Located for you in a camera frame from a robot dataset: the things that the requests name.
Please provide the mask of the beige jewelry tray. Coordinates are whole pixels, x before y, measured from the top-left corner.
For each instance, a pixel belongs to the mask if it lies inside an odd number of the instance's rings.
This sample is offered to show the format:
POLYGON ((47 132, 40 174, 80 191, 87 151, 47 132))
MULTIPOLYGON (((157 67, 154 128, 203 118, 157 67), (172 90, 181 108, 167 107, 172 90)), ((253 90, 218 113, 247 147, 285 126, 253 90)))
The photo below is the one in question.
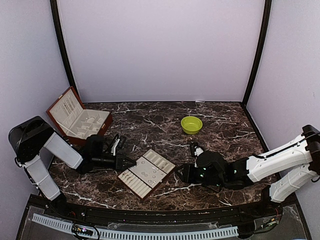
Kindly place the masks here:
POLYGON ((175 169, 175 165, 152 149, 123 171, 118 179, 140 199, 147 198, 175 169))

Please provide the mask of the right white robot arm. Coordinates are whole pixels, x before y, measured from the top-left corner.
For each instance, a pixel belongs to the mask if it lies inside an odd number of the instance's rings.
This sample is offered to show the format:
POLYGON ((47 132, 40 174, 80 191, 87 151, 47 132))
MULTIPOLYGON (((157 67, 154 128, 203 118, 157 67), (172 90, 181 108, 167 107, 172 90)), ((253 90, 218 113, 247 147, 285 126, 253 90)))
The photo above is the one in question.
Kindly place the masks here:
POLYGON ((302 134, 292 141, 262 154, 227 162, 219 152, 203 150, 196 142, 190 145, 195 163, 176 169, 180 180, 231 190, 241 190, 275 173, 290 171, 263 190, 264 198, 255 205, 255 213, 266 217, 290 194, 320 175, 320 131, 305 125, 302 134))

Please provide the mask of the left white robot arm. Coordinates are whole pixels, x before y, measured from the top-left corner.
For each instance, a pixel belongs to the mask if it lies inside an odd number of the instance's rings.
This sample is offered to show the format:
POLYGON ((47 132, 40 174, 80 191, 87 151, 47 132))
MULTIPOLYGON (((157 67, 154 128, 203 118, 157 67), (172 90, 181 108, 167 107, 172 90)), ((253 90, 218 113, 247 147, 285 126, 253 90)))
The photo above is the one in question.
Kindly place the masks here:
POLYGON ((119 152, 126 137, 116 135, 111 145, 104 149, 104 137, 93 134, 77 150, 40 116, 13 127, 8 133, 8 141, 15 152, 16 165, 24 169, 31 183, 52 202, 50 208, 60 218, 67 218, 71 208, 64 202, 65 195, 42 160, 43 151, 60 159, 79 174, 87 174, 94 168, 125 171, 136 165, 135 160, 119 152))

